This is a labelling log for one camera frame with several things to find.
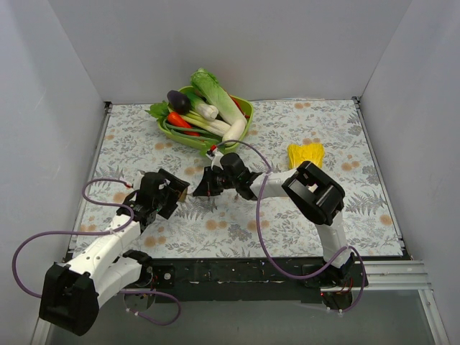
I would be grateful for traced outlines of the large brass padlock with keys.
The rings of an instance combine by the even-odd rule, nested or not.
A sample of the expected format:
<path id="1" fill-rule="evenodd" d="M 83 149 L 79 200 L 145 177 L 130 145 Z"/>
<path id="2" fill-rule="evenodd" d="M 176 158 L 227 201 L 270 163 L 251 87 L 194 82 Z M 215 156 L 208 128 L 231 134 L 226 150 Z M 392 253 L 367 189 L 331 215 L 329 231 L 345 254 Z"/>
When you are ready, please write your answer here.
<path id="1" fill-rule="evenodd" d="M 188 194 L 188 190 L 184 190 L 184 191 L 181 193 L 181 195 L 180 195 L 178 201 L 181 202 L 181 203 L 184 203 L 184 202 L 186 201 L 187 194 Z"/>

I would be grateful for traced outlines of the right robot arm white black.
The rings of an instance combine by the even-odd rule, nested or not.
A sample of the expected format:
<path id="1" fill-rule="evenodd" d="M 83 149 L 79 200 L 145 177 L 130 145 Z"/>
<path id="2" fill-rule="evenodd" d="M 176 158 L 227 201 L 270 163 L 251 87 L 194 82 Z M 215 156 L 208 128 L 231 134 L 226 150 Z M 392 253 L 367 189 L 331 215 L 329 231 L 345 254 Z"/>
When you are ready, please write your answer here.
<path id="1" fill-rule="evenodd" d="M 256 201 L 256 225 L 259 242 L 268 261 L 281 274 L 294 280 L 321 278 L 341 285 L 351 277 L 354 254 L 347 244 L 341 214 L 344 189 L 311 161 L 302 162 L 286 172 L 254 172 L 236 153 L 212 154 L 211 165 L 193 191 L 195 197 L 218 196 L 234 189 L 243 199 Z M 288 197 L 297 209 L 315 225 L 323 248 L 324 265 L 307 275 L 290 274 L 271 258 L 261 233 L 260 208 L 265 198 Z"/>

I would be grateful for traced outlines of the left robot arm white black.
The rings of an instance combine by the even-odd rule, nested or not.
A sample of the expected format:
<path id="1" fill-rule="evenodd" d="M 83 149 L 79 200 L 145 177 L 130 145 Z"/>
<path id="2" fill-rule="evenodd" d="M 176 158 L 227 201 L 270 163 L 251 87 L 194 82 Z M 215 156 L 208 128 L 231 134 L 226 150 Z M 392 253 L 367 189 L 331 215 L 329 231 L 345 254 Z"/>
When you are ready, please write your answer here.
<path id="1" fill-rule="evenodd" d="M 172 266 L 157 265 L 130 245 L 158 216 L 172 216 L 188 186 L 163 169 L 138 172 L 134 183 L 127 185 L 132 192 L 117 205 L 106 234 L 77 257 L 55 263 L 46 272 L 39 317 L 82 336 L 94 324 L 100 307 L 124 288 L 139 288 L 147 294 L 172 286 Z"/>

